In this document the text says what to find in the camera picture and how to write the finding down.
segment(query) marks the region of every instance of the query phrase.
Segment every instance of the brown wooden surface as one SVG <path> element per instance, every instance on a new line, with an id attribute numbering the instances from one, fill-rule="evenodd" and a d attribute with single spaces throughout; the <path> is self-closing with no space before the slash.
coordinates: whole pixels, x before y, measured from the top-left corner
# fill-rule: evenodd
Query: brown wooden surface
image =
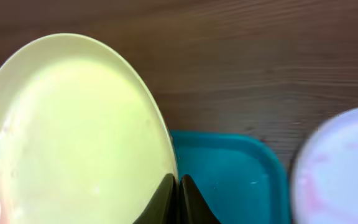
<path id="1" fill-rule="evenodd" d="M 0 65 L 56 32 L 123 55 L 169 128 L 251 134 L 286 166 L 358 106 L 356 0 L 0 0 Z"/>

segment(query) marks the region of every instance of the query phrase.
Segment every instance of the wood grain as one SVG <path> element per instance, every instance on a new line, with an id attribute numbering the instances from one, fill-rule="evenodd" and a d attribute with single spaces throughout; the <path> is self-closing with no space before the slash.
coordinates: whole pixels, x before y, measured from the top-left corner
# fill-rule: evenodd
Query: wood grain
<path id="1" fill-rule="evenodd" d="M 358 106 L 358 1 L 0 0 L 0 65 L 56 32 L 123 55 L 169 128 L 250 134 L 286 167 L 318 124 Z"/>

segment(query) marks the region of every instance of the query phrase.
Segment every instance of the blue tray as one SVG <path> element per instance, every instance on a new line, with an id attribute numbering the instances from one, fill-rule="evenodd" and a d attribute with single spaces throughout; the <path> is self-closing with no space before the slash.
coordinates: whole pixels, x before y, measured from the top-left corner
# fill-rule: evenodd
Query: blue tray
<path id="1" fill-rule="evenodd" d="M 247 136 L 171 131 L 179 178 L 191 175 L 222 224 L 288 224 L 287 177 L 275 154 Z"/>

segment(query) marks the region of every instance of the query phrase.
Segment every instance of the white plate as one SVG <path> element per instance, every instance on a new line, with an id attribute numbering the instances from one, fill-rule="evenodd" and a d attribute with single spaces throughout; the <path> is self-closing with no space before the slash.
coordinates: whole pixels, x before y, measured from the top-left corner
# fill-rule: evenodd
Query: white plate
<path id="1" fill-rule="evenodd" d="M 299 224 L 358 224 L 358 109 L 307 141 L 294 166 L 292 201 Z"/>
<path id="2" fill-rule="evenodd" d="M 108 46 L 49 35 L 0 68 L 0 223 L 133 223 L 169 173 L 157 105 Z"/>

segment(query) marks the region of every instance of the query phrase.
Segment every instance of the pale yellow bowl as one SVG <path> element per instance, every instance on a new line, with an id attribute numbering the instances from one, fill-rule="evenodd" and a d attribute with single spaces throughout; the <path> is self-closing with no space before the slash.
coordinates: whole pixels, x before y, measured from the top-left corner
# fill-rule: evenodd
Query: pale yellow bowl
<path id="1" fill-rule="evenodd" d="M 166 174 L 162 116 L 108 46 L 49 35 L 0 68 L 0 223 L 133 223 Z"/>

